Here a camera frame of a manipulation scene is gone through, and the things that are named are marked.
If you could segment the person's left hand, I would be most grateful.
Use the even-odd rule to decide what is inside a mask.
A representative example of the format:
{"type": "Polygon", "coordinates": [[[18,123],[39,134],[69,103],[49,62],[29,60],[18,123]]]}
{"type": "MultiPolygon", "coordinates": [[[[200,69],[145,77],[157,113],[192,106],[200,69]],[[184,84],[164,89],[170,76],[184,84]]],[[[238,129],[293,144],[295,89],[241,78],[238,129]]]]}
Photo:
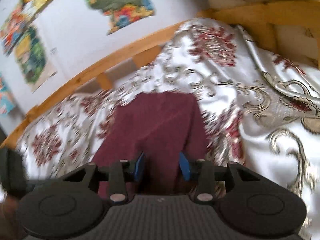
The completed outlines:
{"type": "Polygon", "coordinates": [[[25,233],[17,221],[19,200],[9,194],[1,202],[1,239],[24,239],[25,233]]]}

